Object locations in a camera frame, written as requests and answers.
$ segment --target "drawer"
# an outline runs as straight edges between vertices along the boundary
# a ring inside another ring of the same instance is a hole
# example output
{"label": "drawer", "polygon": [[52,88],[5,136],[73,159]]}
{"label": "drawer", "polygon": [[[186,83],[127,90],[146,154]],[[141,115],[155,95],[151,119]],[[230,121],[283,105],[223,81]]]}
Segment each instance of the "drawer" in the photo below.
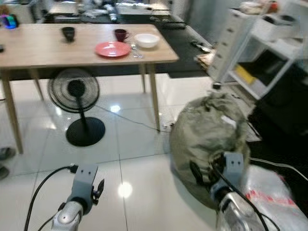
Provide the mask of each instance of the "drawer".
{"label": "drawer", "polygon": [[215,81],[216,79],[218,79],[218,73],[219,71],[215,68],[215,66],[212,64],[208,70],[207,73],[209,76],[211,76],[211,78]]}
{"label": "drawer", "polygon": [[231,12],[228,17],[227,26],[238,29],[240,28],[243,21],[244,19],[239,14]]}
{"label": "drawer", "polygon": [[222,56],[220,53],[216,53],[212,65],[215,66],[216,69],[221,69],[221,66],[224,64],[225,56]]}
{"label": "drawer", "polygon": [[231,46],[225,42],[220,41],[217,46],[217,53],[221,54],[223,57],[227,57],[229,55],[229,52],[231,50]]}
{"label": "drawer", "polygon": [[229,44],[232,44],[237,37],[237,30],[232,27],[226,27],[221,34],[222,40],[228,40]]}

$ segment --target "electric fan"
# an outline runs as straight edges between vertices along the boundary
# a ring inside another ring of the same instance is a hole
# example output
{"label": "electric fan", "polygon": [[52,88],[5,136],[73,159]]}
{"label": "electric fan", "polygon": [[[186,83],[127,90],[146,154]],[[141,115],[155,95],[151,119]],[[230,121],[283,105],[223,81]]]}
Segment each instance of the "electric fan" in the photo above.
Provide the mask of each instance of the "electric fan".
{"label": "electric fan", "polygon": [[67,112],[79,113],[80,119],[73,122],[66,131],[68,142],[75,146],[89,146],[97,143],[105,134],[105,125],[93,117],[85,117],[98,100],[100,88],[95,77],[79,68],[61,71],[48,82],[51,100]]}

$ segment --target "red mug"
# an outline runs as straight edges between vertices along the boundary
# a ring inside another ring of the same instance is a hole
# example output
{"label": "red mug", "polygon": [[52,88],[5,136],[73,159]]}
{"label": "red mug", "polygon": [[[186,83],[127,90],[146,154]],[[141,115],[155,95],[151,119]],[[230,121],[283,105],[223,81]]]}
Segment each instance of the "red mug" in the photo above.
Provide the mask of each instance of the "red mug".
{"label": "red mug", "polygon": [[129,32],[123,29],[117,29],[115,30],[115,35],[119,42],[124,42],[124,40],[129,37]]}

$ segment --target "red plate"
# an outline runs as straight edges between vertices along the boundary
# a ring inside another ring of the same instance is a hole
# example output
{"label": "red plate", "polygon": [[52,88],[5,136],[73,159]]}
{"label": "red plate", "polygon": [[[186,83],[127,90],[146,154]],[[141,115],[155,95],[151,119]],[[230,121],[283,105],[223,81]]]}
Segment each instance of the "red plate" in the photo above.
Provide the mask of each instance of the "red plate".
{"label": "red plate", "polygon": [[130,50],[130,45],[123,42],[103,42],[95,47],[95,52],[105,57],[121,57],[129,54]]}

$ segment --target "gray cloth bag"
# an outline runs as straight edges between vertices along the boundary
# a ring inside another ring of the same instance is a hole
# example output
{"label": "gray cloth bag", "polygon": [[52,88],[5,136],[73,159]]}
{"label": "gray cloth bag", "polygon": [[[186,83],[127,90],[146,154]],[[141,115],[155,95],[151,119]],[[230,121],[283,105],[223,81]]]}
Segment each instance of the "gray cloth bag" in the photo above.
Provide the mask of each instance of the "gray cloth bag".
{"label": "gray cloth bag", "polygon": [[216,209],[204,186],[197,185],[190,161],[200,168],[208,183],[209,160],[225,151],[239,152],[249,163],[250,150],[245,142],[247,121],[233,98],[225,93],[188,103],[181,111],[170,134],[173,168],[187,190],[202,204]]}

